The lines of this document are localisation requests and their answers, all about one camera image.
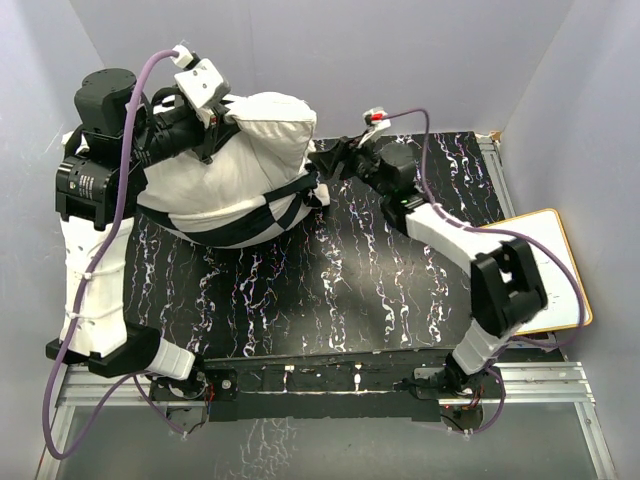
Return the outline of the black white checkered pillowcase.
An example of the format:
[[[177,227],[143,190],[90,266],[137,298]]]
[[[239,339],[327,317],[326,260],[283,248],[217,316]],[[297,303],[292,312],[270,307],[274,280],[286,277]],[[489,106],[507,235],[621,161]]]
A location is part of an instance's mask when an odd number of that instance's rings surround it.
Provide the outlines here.
[[[138,204],[148,179],[134,160],[114,157],[99,161],[91,149],[76,150],[61,165],[56,178],[56,208],[63,227],[73,224],[96,231],[122,227],[142,214],[177,237],[219,249],[237,249],[274,239],[292,229],[310,213],[330,203],[327,186],[318,178],[306,154],[307,173],[292,183],[264,195],[264,203],[228,217],[175,223],[166,213]]]

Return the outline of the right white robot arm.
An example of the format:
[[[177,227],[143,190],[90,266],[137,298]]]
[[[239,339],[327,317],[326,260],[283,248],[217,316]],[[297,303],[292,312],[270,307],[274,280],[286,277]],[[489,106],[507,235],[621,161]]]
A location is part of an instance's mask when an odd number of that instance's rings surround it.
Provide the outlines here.
[[[388,144],[375,150],[343,137],[329,150],[309,156],[325,178],[356,177],[381,197],[386,222],[455,263],[470,279],[471,324],[443,367],[427,378],[411,375],[396,384],[413,396],[427,390],[460,397],[478,389],[489,367],[519,328],[547,305],[533,252],[522,239],[495,240],[442,211],[418,190],[411,148]]]

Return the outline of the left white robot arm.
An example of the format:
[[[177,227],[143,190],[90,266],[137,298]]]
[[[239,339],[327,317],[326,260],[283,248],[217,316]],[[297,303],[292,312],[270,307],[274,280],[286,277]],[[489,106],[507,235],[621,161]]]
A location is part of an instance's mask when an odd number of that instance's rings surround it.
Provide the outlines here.
[[[55,210],[66,249],[66,316],[46,356],[84,364],[103,378],[145,373],[194,399],[207,388],[201,359],[148,326],[124,318],[124,273],[145,170],[192,150],[209,161],[221,140],[228,82],[198,64],[146,98],[146,75],[121,68],[89,74],[74,96],[81,123],[55,178]]]

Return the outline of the white pillow insert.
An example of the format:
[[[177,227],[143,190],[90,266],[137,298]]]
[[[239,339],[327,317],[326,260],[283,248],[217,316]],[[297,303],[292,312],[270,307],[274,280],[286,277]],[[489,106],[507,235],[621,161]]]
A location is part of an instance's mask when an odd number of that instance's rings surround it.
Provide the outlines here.
[[[296,97],[264,92],[230,104],[225,119],[239,128],[209,164],[182,153],[145,170],[138,204],[173,222],[228,217],[264,203],[264,195],[307,173],[317,114]]]

